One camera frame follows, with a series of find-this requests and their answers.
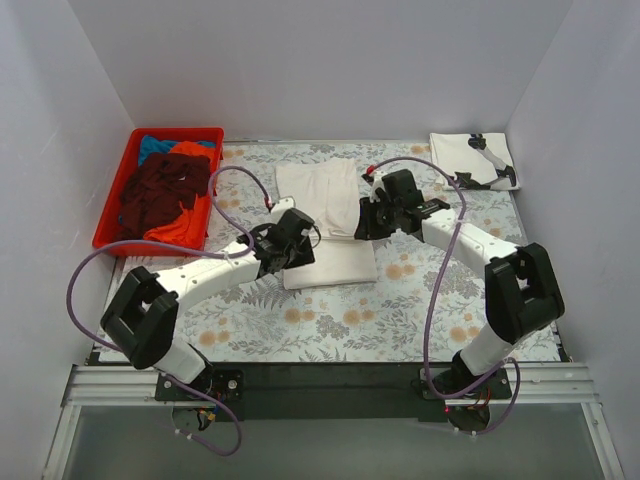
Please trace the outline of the white Coca-Cola t-shirt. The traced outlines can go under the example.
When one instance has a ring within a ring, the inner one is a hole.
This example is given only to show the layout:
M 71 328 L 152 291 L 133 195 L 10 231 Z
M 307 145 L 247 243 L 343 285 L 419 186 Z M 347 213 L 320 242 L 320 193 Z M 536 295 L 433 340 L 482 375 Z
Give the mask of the white Coca-Cola t-shirt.
M 279 196 L 293 198 L 320 233 L 320 242 L 313 248 L 315 262 L 285 271 L 284 288 L 375 282 L 372 243 L 355 238 L 360 215 L 355 161 L 331 158 L 316 164 L 280 164 L 275 174 Z

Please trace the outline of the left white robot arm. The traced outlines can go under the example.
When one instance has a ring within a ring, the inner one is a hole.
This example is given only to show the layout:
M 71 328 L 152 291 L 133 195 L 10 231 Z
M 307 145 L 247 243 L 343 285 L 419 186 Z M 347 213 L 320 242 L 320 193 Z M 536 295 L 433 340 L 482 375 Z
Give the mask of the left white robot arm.
M 155 273 L 129 271 L 103 314 L 102 329 L 138 370 L 154 368 L 198 391 L 211 388 L 215 369 L 175 336 L 177 319 L 221 291 L 315 261 L 314 221 L 296 208 L 227 245 L 219 258 L 204 258 Z

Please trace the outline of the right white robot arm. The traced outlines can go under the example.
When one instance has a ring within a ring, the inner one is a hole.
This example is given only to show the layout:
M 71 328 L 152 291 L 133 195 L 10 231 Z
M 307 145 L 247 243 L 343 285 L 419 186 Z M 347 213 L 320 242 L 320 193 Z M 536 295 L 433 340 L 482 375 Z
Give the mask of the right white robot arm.
M 481 388 L 523 340 L 564 314 L 544 247 L 519 246 L 464 222 L 448 203 L 425 199 L 407 169 L 384 173 L 370 167 L 363 178 L 370 193 L 359 201 L 356 239 L 386 239 L 401 231 L 443 250 L 446 261 L 457 260 L 484 281 L 486 323 L 448 370 L 425 377 L 434 395 L 456 398 Z

